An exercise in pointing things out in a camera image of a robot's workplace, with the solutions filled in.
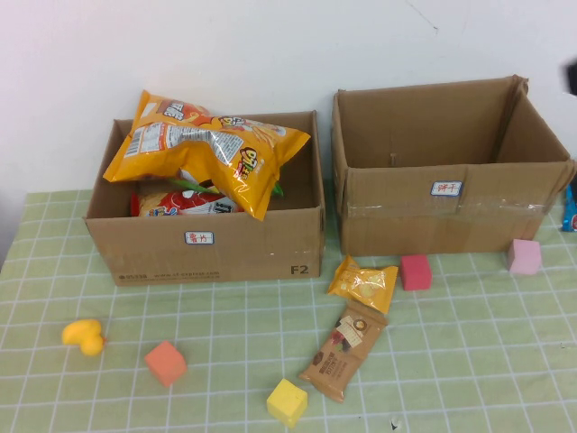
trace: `blue object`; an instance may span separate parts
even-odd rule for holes
[[[565,215],[561,229],[564,232],[577,232],[577,177],[571,181],[565,192]]]

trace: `cardboard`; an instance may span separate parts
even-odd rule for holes
[[[333,164],[351,255],[505,251],[533,239],[575,164],[518,76],[342,91]]]
[[[325,198],[316,112],[248,115],[311,135],[281,169],[284,198],[272,198],[263,222],[244,213],[130,217],[133,192],[170,190],[165,182],[116,182],[102,178],[130,132],[115,120],[98,172],[86,224],[119,286],[193,281],[312,278],[324,250]],[[191,244],[193,236],[202,244]]]

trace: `brown snack bar wrapper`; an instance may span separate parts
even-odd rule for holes
[[[379,312],[350,300],[321,350],[298,377],[342,403],[346,385],[387,325],[387,319]]]

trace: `toy block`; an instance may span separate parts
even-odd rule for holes
[[[427,290],[433,275],[426,255],[405,255],[400,259],[400,279],[404,290]]]
[[[536,241],[514,239],[508,249],[508,270],[533,275],[541,267],[541,245]]]
[[[144,357],[144,361],[146,361],[152,374],[166,387],[171,386],[187,371],[184,356],[168,341],[164,341],[152,349]]]
[[[269,414],[288,428],[294,428],[308,405],[308,394],[283,379],[267,399]]]

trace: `green checkered tablecloth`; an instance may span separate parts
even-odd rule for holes
[[[433,255],[431,290],[398,284],[341,405],[297,378],[344,305],[325,295],[342,259],[334,215],[321,278],[117,288],[80,218],[89,196],[27,198],[0,277],[0,432],[281,432],[265,401],[282,377],[309,393],[296,432],[577,428],[577,234],[559,232],[561,203],[535,276],[509,275],[502,253]],[[102,321],[102,355],[61,345],[77,318]],[[170,389],[143,362],[164,339],[188,361]]]

